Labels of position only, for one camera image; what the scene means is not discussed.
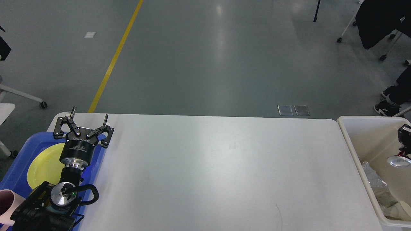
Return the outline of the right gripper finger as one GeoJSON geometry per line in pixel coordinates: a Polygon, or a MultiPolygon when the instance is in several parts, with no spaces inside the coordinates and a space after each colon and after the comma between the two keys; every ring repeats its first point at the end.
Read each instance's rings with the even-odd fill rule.
{"type": "Polygon", "coordinates": [[[404,124],[398,129],[398,140],[401,143],[400,151],[405,153],[411,152],[411,127],[404,124]]]}

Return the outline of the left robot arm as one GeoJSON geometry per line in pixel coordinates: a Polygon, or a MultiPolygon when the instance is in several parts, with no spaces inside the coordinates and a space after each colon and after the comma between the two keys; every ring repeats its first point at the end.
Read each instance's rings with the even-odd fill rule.
{"type": "Polygon", "coordinates": [[[84,218],[77,209],[99,199],[97,188],[82,175],[95,166],[95,148],[108,148],[114,129],[107,122],[108,115],[100,127],[78,127],[74,122],[75,111],[76,107],[69,115],[58,117],[53,130],[55,140],[64,140],[59,181],[44,181],[35,187],[12,212],[13,231],[72,231],[84,218]]]}

